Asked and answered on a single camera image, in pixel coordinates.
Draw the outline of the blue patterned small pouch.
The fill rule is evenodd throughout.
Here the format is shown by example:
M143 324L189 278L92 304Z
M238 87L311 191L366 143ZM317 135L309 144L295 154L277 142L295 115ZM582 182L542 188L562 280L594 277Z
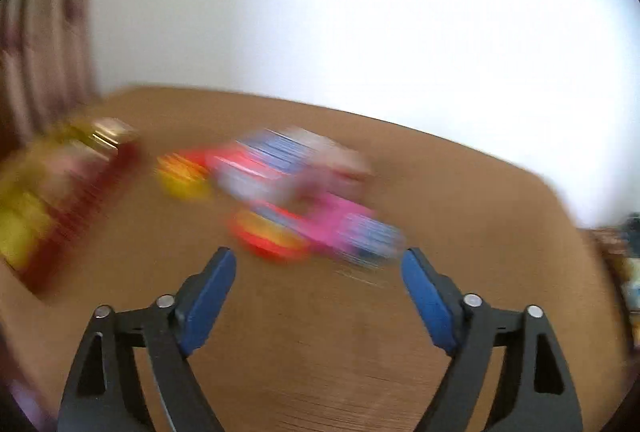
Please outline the blue patterned small pouch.
M337 229L337 253L360 267L379 267L396 259L404 237L395 226L362 213L350 213Z

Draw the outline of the yellow red striped block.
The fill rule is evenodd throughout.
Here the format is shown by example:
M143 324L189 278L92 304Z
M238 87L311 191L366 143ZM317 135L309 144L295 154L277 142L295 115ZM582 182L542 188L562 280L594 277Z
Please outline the yellow red striped block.
M162 155L157 158L155 175L164 192L178 199L203 199L212 192L210 170L198 154Z

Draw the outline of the pink rectangular block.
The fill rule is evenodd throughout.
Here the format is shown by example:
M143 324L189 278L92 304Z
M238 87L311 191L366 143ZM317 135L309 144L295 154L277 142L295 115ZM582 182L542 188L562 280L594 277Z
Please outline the pink rectangular block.
M310 250L330 256L351 256L356 252L352 239L362 219L373 211L334 194L322 194L295 224L295 230L309 243Z

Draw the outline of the clear playing card box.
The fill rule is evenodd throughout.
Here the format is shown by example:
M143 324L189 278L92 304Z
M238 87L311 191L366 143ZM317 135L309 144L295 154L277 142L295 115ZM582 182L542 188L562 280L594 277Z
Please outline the clear playing card box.
M262 129L228 145L236 147L232 160L213 174L232 197L250 205L283 205L303 189L308 149L284 132Z

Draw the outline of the red white small carton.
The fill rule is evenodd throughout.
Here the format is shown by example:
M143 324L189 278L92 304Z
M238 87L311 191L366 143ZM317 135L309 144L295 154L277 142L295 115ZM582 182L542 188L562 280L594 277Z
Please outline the red white small carton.
M285 135L308 149L302 180L306 194L318 196L330 193L350 200L362 197L373 177L366 157L352 148L303 128L288 128Z

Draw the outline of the red gold metal tin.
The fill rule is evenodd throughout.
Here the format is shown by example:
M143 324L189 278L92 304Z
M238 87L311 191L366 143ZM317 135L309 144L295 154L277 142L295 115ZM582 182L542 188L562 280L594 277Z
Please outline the red gold metal tin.
M47 290L140 154L140 134L125 122L80 119L40 137L2 172L1 259L31 293Z

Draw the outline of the patterned beige curtain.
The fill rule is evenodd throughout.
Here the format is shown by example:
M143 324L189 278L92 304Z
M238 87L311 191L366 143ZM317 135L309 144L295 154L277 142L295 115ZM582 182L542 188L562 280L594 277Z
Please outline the patterned beige curtain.
M1 140L22 146L97 97L89 0L1 0Z

